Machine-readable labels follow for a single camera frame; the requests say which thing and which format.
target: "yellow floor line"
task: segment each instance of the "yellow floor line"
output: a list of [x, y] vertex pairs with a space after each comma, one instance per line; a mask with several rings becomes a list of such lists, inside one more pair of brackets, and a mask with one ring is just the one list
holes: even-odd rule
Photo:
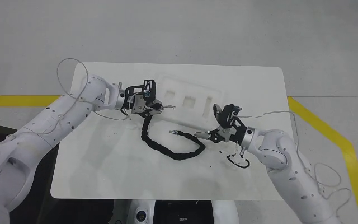
[[353, 144], [344, 136], [339, 134], [336, 130], [331, 128], [326, 122], [314, 115], [311, 111], [306, 109], [294, 98], [288, 97], [289, 108], [310, 124], [314, 129], [323, 134], [326, 138], [331, 140], [336, 146], [341, 148], [343, 158], [345, 159], [347, 172], [351, 180], [352, 191], [358, 205], [358, 161]]
[[48, 106], [59, 96], [0, 96], [0, 106]]
[[[59, 96], [0, 96], [0, 107], [28, 107], [28, 106], [47, 106], [56, 100]], [[352, 191], [358, 205], [358, 161], [353, 145], [344, 136], [339, 134], [327, 123], [314, 115], [304, 106], [299, 104], [292, 97], [288, 97], [289, 108], [310, 124], [313, 128], [323, 134], [326, 138], [337, 145], [343, 153], [347, 172], [351, 180]]]

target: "gray floor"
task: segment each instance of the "gray floor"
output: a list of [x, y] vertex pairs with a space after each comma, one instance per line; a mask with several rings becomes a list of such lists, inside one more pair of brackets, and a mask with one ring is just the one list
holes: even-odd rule
[[[357, 42], [357, 0], [2, 0], [0, 95], [62, 94], [55, 69], [66, 57], [278, 66], [288, 95], [348, 138], [357, 152]], [[60, 70], [67, 88], [73, 70], [71, 63]], [[0, 125], [19, 128], [40, 110], [0, 108]], [[340, 149], [304, 121], [298, 126], [301, 150], [313, 162], [334, 166], [342, 185], [350, 187]], [[337, 194], [333, 205], [345, 196]], [[284, 202], [237, 206], [241, 223], [299, 223]], [[356, 223], [353, 199], [340, 215], [345, 224]]]

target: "tabletop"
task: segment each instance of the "tabletop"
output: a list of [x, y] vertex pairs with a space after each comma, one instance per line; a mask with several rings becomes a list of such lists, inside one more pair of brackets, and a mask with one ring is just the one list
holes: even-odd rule
[[[157, 99], [175, 105], [154, 116], [149, 136], [174, 152], [189, 152], [197, 145], [170, 130], [194, 133], [218, 125], [212, 107], [235, 104], [242, 116], [288, 110], [283, 73], [277, 67], [212, 66], [190, 64], [84, 63], [88, 71], [123, 88], [157, 83]], [[72, 89], [79, 88], [84, 69], [77, 65]], [[116, 110], [102, 115], [123, 118]], [[243, 118], [246, 126], [281, 129], [291, 137], [288, 113]], [[149, 148], [140, 138], [143, 118], [132, 115], [113, 121], [94, 113], [61, 141], [51, 186], [54, 198], [282, 200], [266, 168], [246, 152], [251, 166], [240, 169], [226, 155], [234, 143], [213, 144], [197, 157], [175, 161]]]

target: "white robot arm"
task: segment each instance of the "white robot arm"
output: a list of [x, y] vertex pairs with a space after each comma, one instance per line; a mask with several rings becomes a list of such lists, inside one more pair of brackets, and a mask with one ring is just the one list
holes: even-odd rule
[[0, 223], [9, 223], [8, 213], [26, 198], [41, 159], [92, 111], [132, 109], [132, 114], [142, 117], [161, 113], [165, 107], [155, 99], [155, 85], [154, 80], [144, 80], [143, 85], [123, 90], [121, 83], [109, 84], [90, 74], [81, 90], [61, 96], [0, 142]]
[[[340, 224], [320, 192], [308, 160], [298, 151], [289, 135], [281, 130], [262, 131], [245, 125], [238, 118], [241, 108], [227, 105], [222, 110], [214, 105], [214, 115], [220, 126], [210, 132], [195, 133], [195, 136], [211, 140], [233, 141], [241, 145], [240, 156], [228, 156], [239, 166], [245, 151], [254, 154], [266, 166], [268, 176], [283, 200], [304, 224]], [[264, 136], [262, 144], [256, 147], [257, 138]]]

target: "white cable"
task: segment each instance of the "white cable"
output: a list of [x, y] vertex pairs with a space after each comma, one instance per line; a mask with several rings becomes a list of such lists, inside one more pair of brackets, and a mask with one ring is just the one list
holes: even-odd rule
[[96, 111], [94, 111], [94, 113], [97, 114], [98, 116], [101, 116], [101, 117], [103, 117], [103, 118], [108, 118], [108, 119], [111, 119], [111, 120], [119, 120], [119, 121], [122, 121], [122, 120], [127, 120], [127, 119], [129, 118], [129, 115], [127, 115], [127, 116], [126, 116], [125, 118], [123, 118], [123, 119], [116, 119], [116, 118], [110, 118], [109, 116], [104, 116], [104, 115], [102, 115], [102, 114], [97, 113]]
[[[75, 60], [76, 62], [80, 63], [83, 67], [84, 67], [84, 70], [86, 71], [86, 84], [85, 86], [82, 88], [82, 90], [80, 91], [78, 97], [74, 97], [72, 96], [69, 92], [66, 91], [66, 89], [63, 87], [61, 81], [60, 81], [60, 77], [58, 75], [58, 69], [60, 67], [60, 65], [65, 61], [65, 60]], [[75, 59], [75, 58], [65, 58], [63, 60], [60, 61], [60, 63], [58, 63], [57, 65], [57, 69], [56, 69], [56, 76], [57, 76], [57, 80], [58, 80], [58, 83], [60, 84], [60, 87], [62, 88], [62, 90], [71, 98], [75, 99], [74, 103], [71, 105], [71, 107], [63, 114], [62, 118], [58, 119], [58, 121], [56, 122], [54, 128], [48, 132], [44, 132], [44, 133], [37, 133], [37, 132], [22, 132], [20, 134], [24, 134], [24, 133], [34, 133], [34, 134], [38, 134], [38, 135], [41, 135], [41, 134], [50, 134], [52, 133], [53, 131], [56, 130], [56, 127], [58, 126], [58, 124], [60, 123], [61, 120], [64, 119], [64, 117], [66, 116], [66, 114], [72, 110], [72, 108], [75, 106], [75, 104], [77, 103], [77, 101], [81, 101], [81, 102], [87, 102], [89, 104], [92, 104], [93, 106], [95, 106], [95, 109], [97, 108], [97, 105], [92, 103], [92, 102], [89, 102], [89, 101], [86, 101], [86, 100], [80, 100], [80, 97], [81, 97], [81, 94], [84, 92], [84, 90], [86, 89], [87, 85], [88, 85], [88, 80], [90, 78], [89, 74], [88, 74], [88, 69], [87, 67], [78, 59]], [[119, 121], [122, 121], [122, 120], [126, 120], [129, 116], [126, 116], [124, 119], [115, 119], [115, 118], [110, 118], [110, 117], [107, 117], [107, 116], [103, 116], [101, 114], [98, 114], [96, 111], [93, 111], [95, 114], [101, 116], [101, 117], [104, 117], [104, 118], [108, 118], [108, 119], [112, 119], [112, 120], [119, 120]]]
[[[297, 148], [296, 148], [296, 152], [297, 152], [298, 159], [300, 160], [302, 166], [305, 168], [305, 172], [316, 182], [317, 188], [318, 188], [318, 191], [319, 191], [320, 195], [321, 195], [324, 199], [328, 200], [335, 192], [340, 192], [340, 191], [342, 191], [342, 190], [348, 190], [348, 191], [349, 191], [350, 195], [349, 195], [348, 199], [347, 199], [344, 203], [342, 203], [340, 206], [338, 206], [338, 208], [336, 209], [336, 216], [339, 217], [338, 211], [350, 201], [350, 199], [351, 199], [351, 197], [352, 197], [352, 190], [349, 189], [349, 188], [339, 188], [339, 189], [337, 189], [337, 190], [334, 190], [328, 197], [325, 197], [324, 194], [320, 191], [319, 185], [323, 185], [323, 186], [326, 186], [326, 187], [336, 187], [336, 186], [339, 186], [339, 185], [341, 184], [341, 182], [342, 182], [342, 177], [341, 177], [341, 175], [340, 175], [334, 168], [330, 167], [329, 165], [323, 164], [323, 163], [321, 163], [321, 162], [318, 162], [318, 163], [314, 164], [314, 166], [313, 166], [314, 176], [311, 176], [311, 174], [307, 171], [307, 169], [306, 169], [306, 167], [305, 167], [305, 164], [304, 164], [304, 162], [303, 162], [303, 160], [302, 160], [302, 158], [300, 157], [300, 154], [299, 154], [299, 135], [298, 135], [297, 122], [296, 122], [296, 114], [295, 114], [294, 112], [292, 112], [292, 111], [289, 111], [289, 110], [278, 110], [278, 111], [271, 111], [271, 112], [263, 113], [262, 115], [275, 114], [275, 113], [290, 113], [290, 114], [293, 115], [293, 120], [294, 120], [294, 123], [295, 123], [295, 130], [296, 130], [296, 137], [297, 137], [297, 144], [296, 144], [296, 145], [297, 145]], [[252, 118], [252, 116], [238, 116], [238, 117], [239, 117], [239, 118]], [[323, 166], [326, 166], [326, 167], [330, 168], [331, 170], [333, 170], [333, 171], [338, 175], [338, 177], [339, 177], [339, 179], [340, 179], [339, 182], [338, 182], [338, 184], [328, 185], [328, 184], [324, 184], [324, 183], [318, 181], [318, 180], [317, 180], [317, 171], [316, 171], [317, 165], [323, 165]]]

